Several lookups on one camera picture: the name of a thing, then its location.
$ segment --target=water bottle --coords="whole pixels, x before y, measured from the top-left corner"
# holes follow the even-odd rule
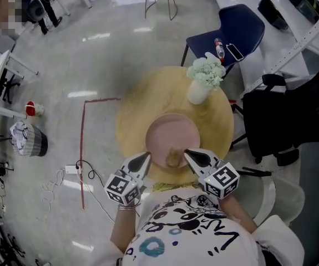
[[[221,39],[215,38],[215,46],[218,58],[220,58],[221,63],[225,61],[225,49]]]

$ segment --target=pink plate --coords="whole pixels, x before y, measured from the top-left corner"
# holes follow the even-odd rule
[[[193,121],[182,114],[165,114],[153,121],[146,134],[146,147],[152,160],[161,167],[166,165],[165,158],[170,148],[184,152],[186,148],[200,147],[200,134]],[[179,167],[186,165],[184,157]]]

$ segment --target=bracelet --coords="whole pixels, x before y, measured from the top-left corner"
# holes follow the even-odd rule
[[[131,211],[131,210],[135,210],[136,209],[136,206],[123,206],[123,205],[119,205],[118,206],[118,210],[121,210],[121,211]]]

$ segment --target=phone screen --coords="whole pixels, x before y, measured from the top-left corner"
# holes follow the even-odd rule
[[[237,60],[240,60],[243,58],[243,55],[238,51],[238,49],[233,44],[227,45],[227,48]]]

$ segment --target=power strip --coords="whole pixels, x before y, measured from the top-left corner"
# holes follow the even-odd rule
[[[65,172],[68,175],[76,175],[80,174],[82,172],[82,168],[80,166],[71,165],[71,166],[65,166]]]

